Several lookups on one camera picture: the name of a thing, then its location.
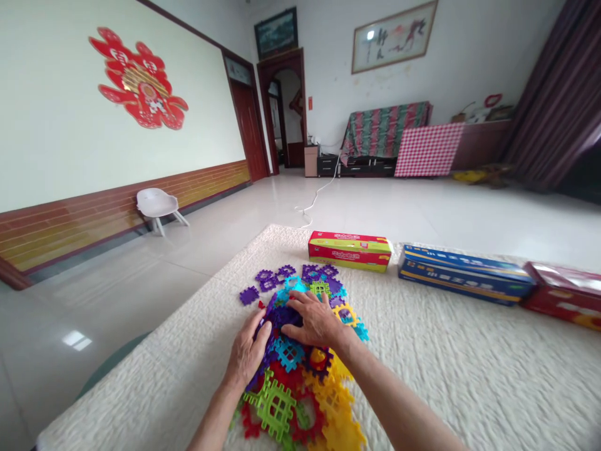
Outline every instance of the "tiled floor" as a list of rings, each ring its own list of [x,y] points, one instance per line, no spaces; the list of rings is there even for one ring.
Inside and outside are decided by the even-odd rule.
[[[326,182],[285,171],[188,215],[189,229],[167,225],[166,239],[137,238],[25,292],[0,286],[0,448],[29,450],[112,352],[156,328],[263,227],[304,225],[294,207]],[[311,229],[601,269],[601,207],[559,195],[336,179],[309,212]],[[73,331],[88,340],[74,343]]]

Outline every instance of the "red toy box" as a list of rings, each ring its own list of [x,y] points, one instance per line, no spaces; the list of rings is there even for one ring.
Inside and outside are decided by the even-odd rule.
[[[601,331],[601,275],[528,262],[538,288],[521,306]]]
[[[383,237],[315,231],[309,238],[312,262],[386,272],[390,255]]]

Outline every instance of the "toy box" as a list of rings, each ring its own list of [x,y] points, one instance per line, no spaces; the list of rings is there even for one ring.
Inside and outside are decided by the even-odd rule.
[[[516,264],[408,245],[399,277],[504,306],[515,305],[535,286]]]
[[[528,262],[538,288],[521,306],[601,331],[601,275]]]
[[[312,262],[386,272],[390,254],[388,240],[382,237],[315,231],[309,238]]]

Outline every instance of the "red checkered cloth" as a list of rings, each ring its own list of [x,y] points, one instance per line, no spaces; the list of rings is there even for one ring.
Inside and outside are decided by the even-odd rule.
[[[394,176],[449,175],[463,126],[463,122],[458,122],[403,130]]]

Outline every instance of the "small child chair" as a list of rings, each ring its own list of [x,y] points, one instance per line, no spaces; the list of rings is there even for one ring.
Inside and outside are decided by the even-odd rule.
[[[140,191],[137,195],[138,210],[149,218],[152,218],[152,228],[154,231],[158,229],[161,236],[165,236],[163,224],[161,224],[161,216],[168,214],[175,215],[175,218],[183,225],[190,227],[188,221],[178,211],[179,205],[177,197],[167,194],[159,188],[146,188]]]

